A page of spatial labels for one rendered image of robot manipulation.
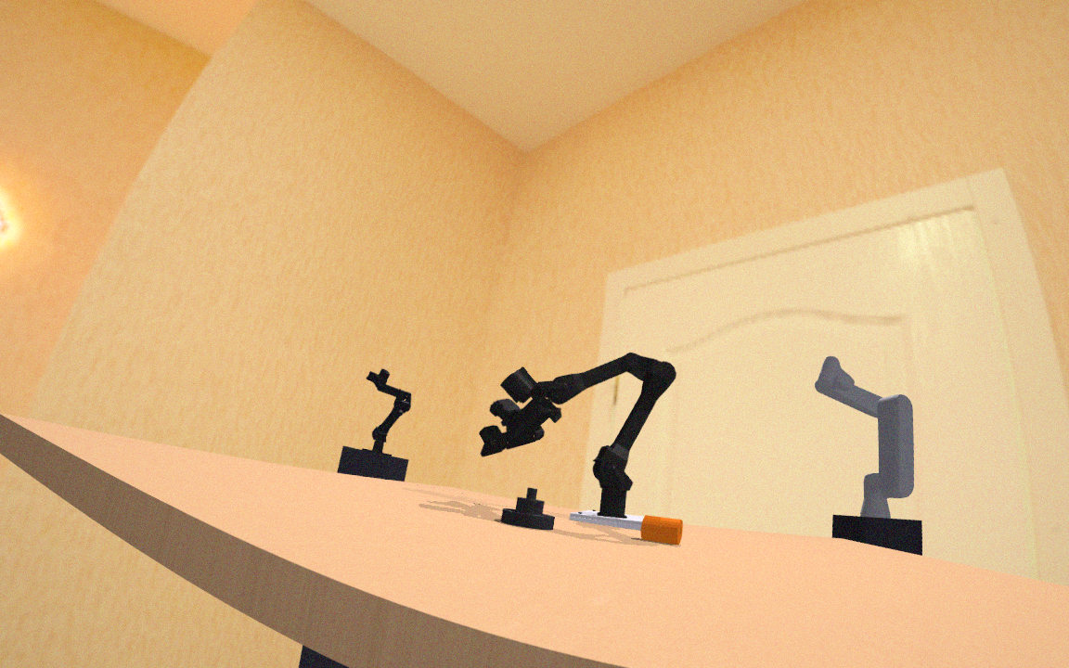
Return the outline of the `orange tapered knob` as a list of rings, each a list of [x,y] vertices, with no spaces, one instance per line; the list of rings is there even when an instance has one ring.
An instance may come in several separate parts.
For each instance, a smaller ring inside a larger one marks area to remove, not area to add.
[[[657,516],[646,515],[642,519],[640,535],[646,541],[679,545],[680,540],[682,540],[682,527],[683,521],[680,519],[661,519]]]

